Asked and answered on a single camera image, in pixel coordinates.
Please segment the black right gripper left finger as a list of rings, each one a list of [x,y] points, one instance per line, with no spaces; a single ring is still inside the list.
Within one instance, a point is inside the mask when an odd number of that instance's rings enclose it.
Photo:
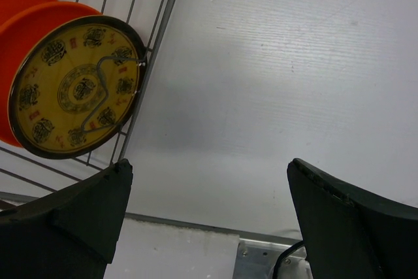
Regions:
[[[2,278],[103,278],[133,182],[123,159],[57,192],[1,211]]]

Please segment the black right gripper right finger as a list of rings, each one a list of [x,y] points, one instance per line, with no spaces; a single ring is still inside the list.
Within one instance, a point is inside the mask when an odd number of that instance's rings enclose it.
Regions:
[[[287,179],[314,278],[417,277],[417,208],[299,158]]]

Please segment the yellow patterned plate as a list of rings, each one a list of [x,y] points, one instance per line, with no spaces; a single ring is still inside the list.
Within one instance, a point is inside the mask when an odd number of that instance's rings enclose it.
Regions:
[[[100,147],[132,116],[146,65],[140,35],[122,20],[98,15],[62,24],[18,67],[7,109],[13,137],[47,159]]]

